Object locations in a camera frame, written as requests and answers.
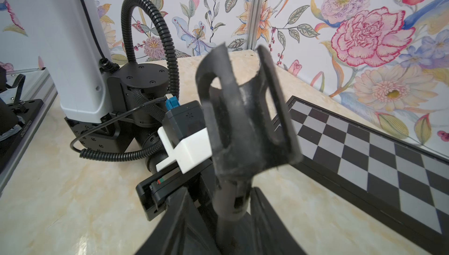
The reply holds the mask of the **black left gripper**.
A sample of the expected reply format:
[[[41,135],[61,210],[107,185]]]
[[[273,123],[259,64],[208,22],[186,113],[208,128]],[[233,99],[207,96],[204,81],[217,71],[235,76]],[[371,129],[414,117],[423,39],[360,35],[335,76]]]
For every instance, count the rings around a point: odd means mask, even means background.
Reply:
[[[194,202],[200,206],[211,204],[214,193],[214,167],[205,160],[183,174],[176,164],[140,182],[136,187],[140,203],[148,221],[152,221],[166,209],[167,198],[181,187],[187,188]]]

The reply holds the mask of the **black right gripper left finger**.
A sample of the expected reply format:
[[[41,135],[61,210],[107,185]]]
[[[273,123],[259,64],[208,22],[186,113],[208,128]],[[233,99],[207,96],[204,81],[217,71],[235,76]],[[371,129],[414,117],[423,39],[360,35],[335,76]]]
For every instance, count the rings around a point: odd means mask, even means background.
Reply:
[[[138,255],[218,255],[219,249],[187,188],[168,197],[166,213]]]

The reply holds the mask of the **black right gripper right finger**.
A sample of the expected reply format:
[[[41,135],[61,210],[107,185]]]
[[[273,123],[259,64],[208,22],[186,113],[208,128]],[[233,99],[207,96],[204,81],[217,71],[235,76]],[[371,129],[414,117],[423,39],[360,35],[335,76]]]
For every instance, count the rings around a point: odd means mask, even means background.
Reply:
[[[261,189],[250,193],[253,247],[257,255],[304,255]]]

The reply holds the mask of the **black microphone stand pole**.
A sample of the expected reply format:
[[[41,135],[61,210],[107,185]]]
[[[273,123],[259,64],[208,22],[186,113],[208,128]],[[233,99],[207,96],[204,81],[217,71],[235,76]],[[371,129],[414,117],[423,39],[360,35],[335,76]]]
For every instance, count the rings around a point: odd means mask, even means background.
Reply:
[[[212,200],[217,214],[215,242],[223,255],[250,255],[252,231],[247,212],[252,180],[215,179]]]

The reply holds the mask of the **black microphone clip holder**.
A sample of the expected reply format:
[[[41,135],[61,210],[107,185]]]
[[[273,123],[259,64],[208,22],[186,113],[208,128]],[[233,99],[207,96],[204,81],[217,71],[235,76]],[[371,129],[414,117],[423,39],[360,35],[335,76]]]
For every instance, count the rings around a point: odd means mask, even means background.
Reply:
[[[238,85],[228,49],[214,48],[196,71],[196,86],[220,180],[247,181],[302,161],[297,135],[268,50],[257,48],[260,69]]]

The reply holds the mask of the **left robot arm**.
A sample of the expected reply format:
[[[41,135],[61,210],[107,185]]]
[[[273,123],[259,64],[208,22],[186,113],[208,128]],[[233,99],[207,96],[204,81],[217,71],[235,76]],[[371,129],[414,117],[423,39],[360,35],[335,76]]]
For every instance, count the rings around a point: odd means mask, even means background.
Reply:
[[[198,102],[180,104],[180,74],[171,33],[153,0],[124,0],[122,31],[127,62],[120,66],[107,54],[93,16],[94,0],[48,0],[55,14],[51,48],[59,62],[50,74],[62,97],[65,121],[75,134],[80,158],[109,163],[144,159],[152,177],[138,195],[148,219],[165,210],[168,198],[186,187],[199,202],[204,220],[212,208],[211,150]],[[151,18],[161,40],[166,66],[138,63],[132,47],[130,18],[139,8]]]

